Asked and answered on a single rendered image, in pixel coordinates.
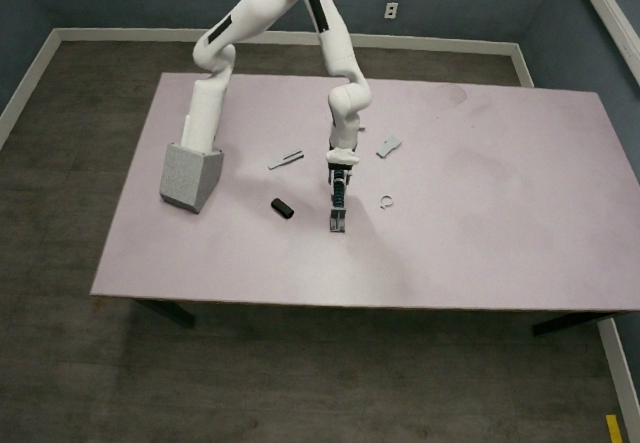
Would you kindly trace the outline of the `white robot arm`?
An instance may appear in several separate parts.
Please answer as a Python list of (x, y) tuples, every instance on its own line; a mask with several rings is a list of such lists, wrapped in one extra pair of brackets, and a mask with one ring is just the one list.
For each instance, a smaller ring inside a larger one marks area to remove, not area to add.
[[(235, 63), (236, 52), (232, 44), (262, 34), (297, 1), (241, 0), (221, 22), (200, 38), (193, 51), (194, 62), (213, 72), (209, 78), (194, 83), (181, 146), (212, 152), (224, 94)], [(350, 82), (329, 92), (328, 105), (334, 136), (351, 140), (359, 129), (357, 111), (369, 107), (371, 90), (356, 63), (348, 31), (333, 1), (304, 2), (319, 39), (328, 74), (344, 75)]]

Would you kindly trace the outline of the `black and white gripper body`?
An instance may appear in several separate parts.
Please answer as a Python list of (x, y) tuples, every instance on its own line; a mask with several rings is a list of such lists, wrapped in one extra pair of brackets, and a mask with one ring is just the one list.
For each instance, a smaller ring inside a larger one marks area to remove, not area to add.
[(359, 163), (360, 157), (355, 153), (357, 139), (358, 133), (351, 140), (341, 140), (335, 137), (331, 131), (329, 152), (326, 154), (326, 161), (330, 170), (350, 171), (353, 165)]

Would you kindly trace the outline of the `short black cylinder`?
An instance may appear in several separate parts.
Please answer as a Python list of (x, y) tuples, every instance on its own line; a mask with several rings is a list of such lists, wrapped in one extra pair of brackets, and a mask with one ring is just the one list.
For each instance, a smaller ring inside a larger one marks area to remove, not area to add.
[(272, 201), (271, 206), (273, 206), (277, 211), (279, 211), (287, 219), (291, 218), (292, 215), (294, 214), (294, 210), (292, 210), (288, 205), (286, 205), (279, 198), (275, 198)]

